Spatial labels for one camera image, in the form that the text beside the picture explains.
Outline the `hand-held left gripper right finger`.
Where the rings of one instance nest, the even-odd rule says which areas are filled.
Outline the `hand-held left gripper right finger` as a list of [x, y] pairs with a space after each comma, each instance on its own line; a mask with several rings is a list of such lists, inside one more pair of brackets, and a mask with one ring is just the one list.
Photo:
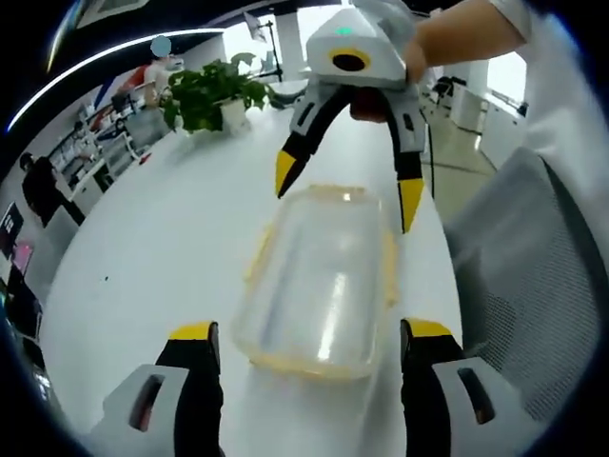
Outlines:
[[520, 393], [444, 325], [401, 320], [408, 456], [522, 456], [543, 432]]

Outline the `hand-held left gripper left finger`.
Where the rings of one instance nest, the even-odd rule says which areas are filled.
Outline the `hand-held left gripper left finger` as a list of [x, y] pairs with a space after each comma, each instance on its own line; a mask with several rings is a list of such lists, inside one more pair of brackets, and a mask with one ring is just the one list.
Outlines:
[[88, 434], [94, 456], [222, 456], [219, 328], [170, 333], [154, 364], [136, 368], [104, 400]]

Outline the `person's right hand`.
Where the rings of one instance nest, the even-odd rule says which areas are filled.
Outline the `person's right hand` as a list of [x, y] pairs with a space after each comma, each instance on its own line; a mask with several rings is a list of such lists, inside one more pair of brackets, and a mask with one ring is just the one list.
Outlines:
[[[405, 79], [408, 83], [417, 83], [427, 69], [427, 60], [423, 48], [424, 23], [417, 26], [415, 36], [407, 43], [403, 51], [406, 64]], [[383, 99], [380, 93], [372, 88], [360, 88], [349, 108], [350, 116], [357, 121], [384, 123]]]

